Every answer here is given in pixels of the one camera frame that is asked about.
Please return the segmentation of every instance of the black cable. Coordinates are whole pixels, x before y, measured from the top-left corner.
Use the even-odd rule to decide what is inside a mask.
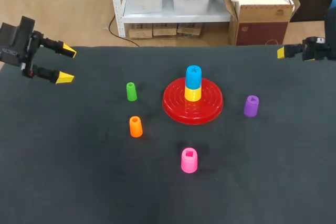
[[[115,34],[111,31],[111,25],[112,25],[114,19],[115,19],[115,14],[114,14],[114,16],[113,16],[113,18],[112,18],[112,20],[111,20],[111,22],[110,22],[110,24],[109,24],[109,32],[110,32],[113,36],[115,36],[115,37],[117,37],[117,38],[119,38],[119,39],[126,40],[126,41],[128,41],[128,42],[131,42],[131,43],[135,44],[137,47],[140,47],[137,43],[135,43],[135,42],[133,42],[133,41],[131,41],[131,40],[129,40],[129,39],[125,39],[125,38],[119,37],[118,35],[115,35]]]

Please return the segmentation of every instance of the purple cup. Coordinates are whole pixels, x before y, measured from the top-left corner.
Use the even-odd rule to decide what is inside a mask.
[[[255,95],[250,95],[246,99],[244,114],[249,118],[254,118],[258,114],[259,98]]]

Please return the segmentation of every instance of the pink cup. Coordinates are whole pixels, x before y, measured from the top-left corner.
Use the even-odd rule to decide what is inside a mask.
[[[182,152],[181,168],[185,173],[197,170],[197,152],[193,148],[186,148]]]

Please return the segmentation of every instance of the wooden floor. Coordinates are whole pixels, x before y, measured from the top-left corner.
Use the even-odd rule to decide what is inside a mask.
[[[35,29],[71,46],[132,46],[113,37],[107,26],[113,16],[112,0],[0,0],[0,22],[17,25],[21,15],[36,20]],[[117,33],[115,23],[112,30]],[[140,46],[227,45],[227,23],[207,24],[201,39],[137,40]],[[324,37],[323,22],[292,23],[285,43],[309,36]]]

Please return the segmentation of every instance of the green cup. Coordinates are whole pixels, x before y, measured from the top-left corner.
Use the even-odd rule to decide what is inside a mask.
[[[134,102],[137,100],[137,91],[135,90],[135,84],[133,82],[129,82],[126,85],[126,90],[127,90],[127,100],[130,102]]]

